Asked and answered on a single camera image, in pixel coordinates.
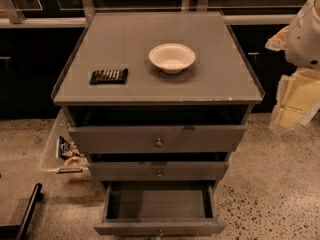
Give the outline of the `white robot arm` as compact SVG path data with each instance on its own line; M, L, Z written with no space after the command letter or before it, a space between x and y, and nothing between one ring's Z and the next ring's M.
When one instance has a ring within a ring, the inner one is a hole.
M290 24L265 44L268 50L285 52L297 67L278 84L277 104L270 128L277 133L306 126L319 110L320 100L320 0L307 0Z

